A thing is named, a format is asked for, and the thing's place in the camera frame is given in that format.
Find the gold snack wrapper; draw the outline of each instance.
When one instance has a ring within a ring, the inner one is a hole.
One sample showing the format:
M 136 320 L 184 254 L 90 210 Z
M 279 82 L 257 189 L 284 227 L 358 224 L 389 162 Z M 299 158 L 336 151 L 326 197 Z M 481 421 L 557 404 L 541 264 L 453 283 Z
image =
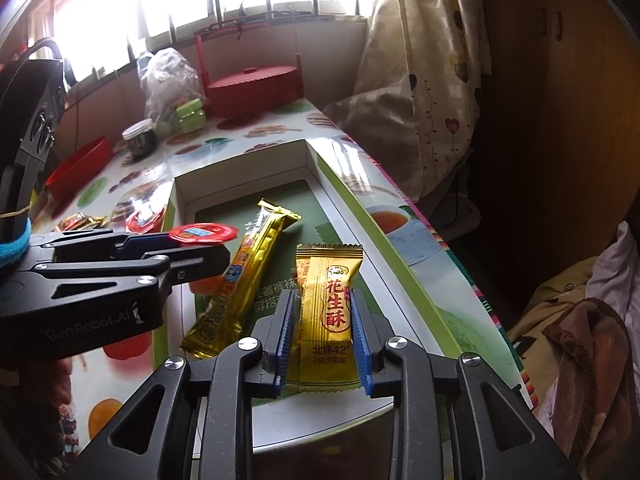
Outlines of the gold snack wrapper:
M 182 340 L 180 348 L 196 357 L 216 356 L 238 340 L 278 234 L 301 218 L 266 200 L 258 206 L 260 212 L 242 238 L 220 288 Z
M 360 385 L 351 346 L 349 289 L 361 263 L 361 246 L 298 246 L 300 357 L 292 378 L 301 391 L 330 392 Z

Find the tea cup image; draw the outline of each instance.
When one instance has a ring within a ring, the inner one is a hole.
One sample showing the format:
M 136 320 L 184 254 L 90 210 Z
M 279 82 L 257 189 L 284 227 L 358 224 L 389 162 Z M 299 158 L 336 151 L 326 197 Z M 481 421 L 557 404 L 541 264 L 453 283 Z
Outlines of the tea cup image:
M 391 205 L 367 207 L 367 212 L 408 266 L 423 262 L 440 250 L 440 244 L 419 220 Z

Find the plastic bag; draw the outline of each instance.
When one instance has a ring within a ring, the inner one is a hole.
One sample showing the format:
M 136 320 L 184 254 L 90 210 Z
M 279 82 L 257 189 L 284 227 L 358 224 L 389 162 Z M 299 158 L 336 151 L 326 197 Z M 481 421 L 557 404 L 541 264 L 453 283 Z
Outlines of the plastic bag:
M 138 63 L 140 88 L 146 94 L 145 117 L 169 123 L 178 106 L 193 99 L 204 101 L 198 73 L 177 50 L 166 48 L 149 56 L 143 54 Z

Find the metal screw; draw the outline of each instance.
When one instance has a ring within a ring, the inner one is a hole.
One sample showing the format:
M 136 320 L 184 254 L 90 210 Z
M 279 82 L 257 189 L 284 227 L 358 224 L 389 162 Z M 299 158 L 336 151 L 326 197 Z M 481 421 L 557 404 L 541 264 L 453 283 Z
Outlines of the metal screw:
M 255 337 L 243 337 L 238 341 L 238 348 L 241 350 L 253 350 L 258 346 L 258 340 Z
M 156 282 L 156 279 L 153 276 L 140 276 L 138 278 L 138 283 L 140 285 L 151 285 Z
M 395 348 L 397 350 L 401 350 L 407 346 L 407 340 L 401 335 L 395 335 L 389 338 L 389 341 L 386 342 L 391 348 Z
M 184 359 L 180 356 L 174 355 L 173 357 L 169 357 L 164 362 L 164 367 L 169 370 L 179 370 L 184 366 Z
M 467 366 L 478 366 L 482 359 L 475 352 L 465 352 L 461 355 L 462 362 Z

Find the curtain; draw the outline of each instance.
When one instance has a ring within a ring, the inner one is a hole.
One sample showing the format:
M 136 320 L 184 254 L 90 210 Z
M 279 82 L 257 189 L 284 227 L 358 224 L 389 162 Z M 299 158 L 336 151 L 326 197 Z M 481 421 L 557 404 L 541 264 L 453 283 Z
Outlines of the curtain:
M 325 113 L 415 201 L 468 150 L 481 72 L 482 0 L 375 0 L 354 95 Z

